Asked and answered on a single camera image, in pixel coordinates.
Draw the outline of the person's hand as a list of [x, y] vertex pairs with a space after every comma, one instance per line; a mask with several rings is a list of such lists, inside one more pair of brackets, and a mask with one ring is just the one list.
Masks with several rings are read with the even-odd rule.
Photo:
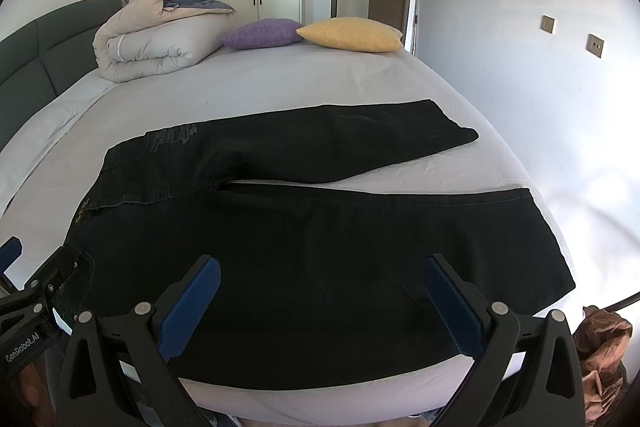
[[39, 427], [55, 426], [55, 411], [52, 407], [43, 359], [29, 364], [18, 375], [18, 395], [29, 411], [30, 418]]

